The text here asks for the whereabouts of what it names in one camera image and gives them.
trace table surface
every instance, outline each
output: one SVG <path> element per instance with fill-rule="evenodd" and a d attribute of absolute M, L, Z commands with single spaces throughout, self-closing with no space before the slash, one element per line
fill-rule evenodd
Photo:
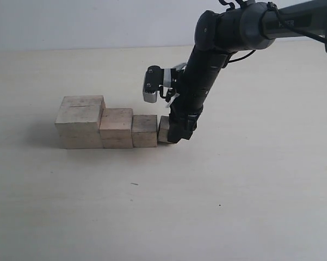
<path fill-rule="evenodd" d="M 280 42 L 220 73 L 190 141 L 60 147 L 63 96 L 144 103 L 192 47 L 0 53 L 0 260 L 327 260 L 327 54 Z"/>

